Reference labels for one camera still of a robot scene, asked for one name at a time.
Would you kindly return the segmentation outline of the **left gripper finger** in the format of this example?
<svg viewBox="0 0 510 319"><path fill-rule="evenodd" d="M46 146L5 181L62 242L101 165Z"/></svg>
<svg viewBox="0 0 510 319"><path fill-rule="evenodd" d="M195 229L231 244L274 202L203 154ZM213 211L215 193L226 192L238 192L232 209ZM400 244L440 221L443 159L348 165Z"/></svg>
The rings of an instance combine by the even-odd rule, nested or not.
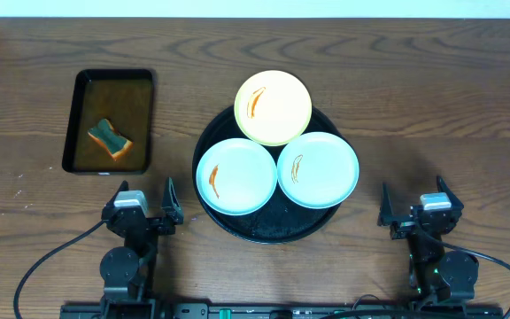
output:
<svg viewBox="0 0 510 319"><path fill-rule="evenodd" d="M127 191L128 190L128 182L126 180L124 180L121 184L120 184L120 187L116 190L116 192L114 193L114 195L112 196L112 198L109 200L109 206L114 206L114 202L115 202L115 199L117 198L117 196L119 195L120 192L123 192L123 191Z"/></svg>
<svg viewBox="0 0 510 319"><path fill-rule="evenodd" d="M182 217L182 208L176 197L174 182L171 177L167 177L165 182L161 208L170 217Z"/></svg>

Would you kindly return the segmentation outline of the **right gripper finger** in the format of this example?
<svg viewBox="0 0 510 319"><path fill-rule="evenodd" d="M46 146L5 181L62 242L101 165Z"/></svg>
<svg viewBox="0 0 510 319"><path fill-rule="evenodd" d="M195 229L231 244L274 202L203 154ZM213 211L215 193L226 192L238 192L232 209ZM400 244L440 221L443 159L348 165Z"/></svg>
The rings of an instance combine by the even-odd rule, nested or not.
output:
<svg viewBox="0 0 510 319"><path fill-rule="evenodd" d="M451 189L447 186L444 181L444 178L441 175L437 176L437 189L440 192L443 192L448 197L451 202L452 208L463 208L463 203L455 196L455 194L451 191Z"/></svg>
<svg viewBox="0 0 510 319"><path fill-rule="evenodd" d="M390 201L389 188L386 183L382 184L382 202L377 218L378 226L390 226L396 221Z"/></svg>

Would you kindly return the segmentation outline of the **orange green scrub sponge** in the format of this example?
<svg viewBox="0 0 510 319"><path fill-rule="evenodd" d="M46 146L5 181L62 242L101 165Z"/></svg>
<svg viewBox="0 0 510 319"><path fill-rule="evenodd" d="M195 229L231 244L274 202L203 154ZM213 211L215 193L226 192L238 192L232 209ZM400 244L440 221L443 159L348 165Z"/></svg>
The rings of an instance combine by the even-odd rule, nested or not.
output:
<svg viewBox="0 0 510 319"><path fill-rule="evenodd" d="M103 147L115 161L124 156L133 146L133 142L121 135L106 118L101 119L96 126L90 128L88 135Z"/></svg>

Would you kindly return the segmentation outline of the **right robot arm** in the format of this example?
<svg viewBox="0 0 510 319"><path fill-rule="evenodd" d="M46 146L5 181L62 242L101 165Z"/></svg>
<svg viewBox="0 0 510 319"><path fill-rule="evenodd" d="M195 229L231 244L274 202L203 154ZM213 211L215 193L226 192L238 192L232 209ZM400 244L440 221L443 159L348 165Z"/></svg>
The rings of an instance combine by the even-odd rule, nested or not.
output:
<svg viewBox="0 0 510 319"><path fill-rule="evenodd" d="M409 302L416 311L438 307L466 313L466 302L475 297L479 261L451 249L446 251L442 236L457 225L464 205L442 177L437 192L421 195L421 203L408 214L394 213L387 184L382 186L382 202L377 224L390 229L393 240L404 239L409 249L409 284L419 296Z"/></svg>

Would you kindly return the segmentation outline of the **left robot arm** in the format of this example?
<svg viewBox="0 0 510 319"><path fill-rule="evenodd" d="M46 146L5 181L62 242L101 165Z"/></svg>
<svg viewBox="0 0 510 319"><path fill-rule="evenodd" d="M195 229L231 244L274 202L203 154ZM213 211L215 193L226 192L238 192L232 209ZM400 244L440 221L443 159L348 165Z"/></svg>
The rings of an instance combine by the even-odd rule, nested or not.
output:
<svg viewBox="0 0 510 319"><path fill-rule="evenodd" d="M158 257L158 239L175 233L183 223L173 179L165 182L161 209L164 215L150 217L142 191L132 191L124 181L105 204L101 219L106 228L124 239L122 246L105 254L100 262L104 296L103 318L168 318L171 308L153 292Z"/></svg>

